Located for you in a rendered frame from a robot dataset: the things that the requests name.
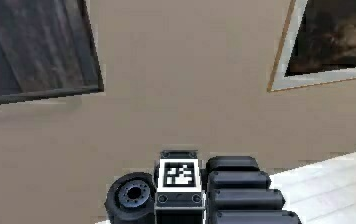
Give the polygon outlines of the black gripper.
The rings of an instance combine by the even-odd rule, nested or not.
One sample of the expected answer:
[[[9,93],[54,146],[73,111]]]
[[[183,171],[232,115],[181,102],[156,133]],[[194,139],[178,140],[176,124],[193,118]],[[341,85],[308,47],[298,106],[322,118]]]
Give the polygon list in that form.
[[[153,224],[154,196],[151,174],[133,172],[118,178],[104,203],[110,224]]]

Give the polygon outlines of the dark grey framed picture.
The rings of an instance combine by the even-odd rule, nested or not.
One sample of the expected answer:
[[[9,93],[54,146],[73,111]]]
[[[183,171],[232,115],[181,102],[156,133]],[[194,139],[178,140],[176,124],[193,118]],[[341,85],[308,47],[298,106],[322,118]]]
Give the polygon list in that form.
[[[0,105],[99,93],[89,0],[0,0]]]

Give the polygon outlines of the white framed dark picture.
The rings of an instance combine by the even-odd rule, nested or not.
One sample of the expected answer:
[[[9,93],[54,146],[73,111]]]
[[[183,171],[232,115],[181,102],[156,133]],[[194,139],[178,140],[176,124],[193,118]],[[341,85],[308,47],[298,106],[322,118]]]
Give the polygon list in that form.
[[[269,92],[356,79],[356,0],[290,0]]]

